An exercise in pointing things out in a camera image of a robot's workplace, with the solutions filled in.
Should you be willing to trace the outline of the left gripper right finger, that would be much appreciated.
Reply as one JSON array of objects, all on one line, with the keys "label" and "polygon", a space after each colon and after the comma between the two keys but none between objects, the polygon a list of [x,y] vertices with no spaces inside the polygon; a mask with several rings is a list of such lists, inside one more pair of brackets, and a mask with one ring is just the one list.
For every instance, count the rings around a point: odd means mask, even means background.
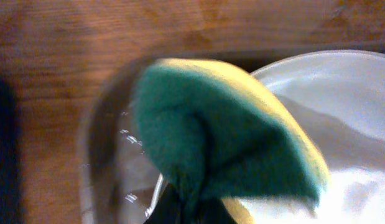
[{"label": "left gripper right finger", "polygon": [[236,224],[220,199],[212,198],[199,203],[197,224]]}]

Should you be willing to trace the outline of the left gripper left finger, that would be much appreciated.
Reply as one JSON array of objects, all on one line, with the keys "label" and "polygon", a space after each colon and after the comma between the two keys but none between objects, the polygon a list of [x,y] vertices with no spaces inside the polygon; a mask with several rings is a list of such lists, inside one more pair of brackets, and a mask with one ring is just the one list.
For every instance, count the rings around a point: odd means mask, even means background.
[{"label": "left gripper left finger", "polygon": [[177,191],[167,184],[153,213],[144,224],[181,224],[182,208]]}]

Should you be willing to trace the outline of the brown serving tray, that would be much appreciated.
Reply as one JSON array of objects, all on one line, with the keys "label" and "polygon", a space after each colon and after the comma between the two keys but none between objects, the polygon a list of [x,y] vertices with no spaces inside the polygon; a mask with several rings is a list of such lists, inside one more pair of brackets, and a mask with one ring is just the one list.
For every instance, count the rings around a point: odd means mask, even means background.
[{"label": "brown serving tray", "polygon": [[153,213],[168,181],[145,153],[134,122],[135,85],[157,59],[199,58],[235,64],[250,74],[301,55],[360,52],[385,58],[385,42],[347,45],[332,50],[239,49],[147,55],[125,64],[104,86],[80,138],[83,152],[83,221],[144,223]]}]

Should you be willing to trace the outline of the green yellow sponge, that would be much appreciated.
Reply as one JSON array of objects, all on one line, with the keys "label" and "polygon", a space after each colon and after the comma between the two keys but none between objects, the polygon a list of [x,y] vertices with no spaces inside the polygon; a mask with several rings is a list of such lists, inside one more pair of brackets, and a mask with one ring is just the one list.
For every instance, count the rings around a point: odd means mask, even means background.
[{"label": "green yellow sponge", "polygon": [[286,197],[318,205],[330,173],[286,107],[248,72],[219,60],[165,58],[135,85],[142,146],[170,182],[182,223],[203,204]]}]

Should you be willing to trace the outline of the white plate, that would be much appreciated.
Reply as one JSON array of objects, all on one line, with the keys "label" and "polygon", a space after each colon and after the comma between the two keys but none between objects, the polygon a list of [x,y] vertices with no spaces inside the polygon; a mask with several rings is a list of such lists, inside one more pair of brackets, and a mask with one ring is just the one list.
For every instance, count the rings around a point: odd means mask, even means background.
[{"label": "white plate", "polygon": [[236,223],[385,223],[385,58],[321,52],[250,75],[298,122],[330,178],[314,207],[286,197],[223,202]]}]

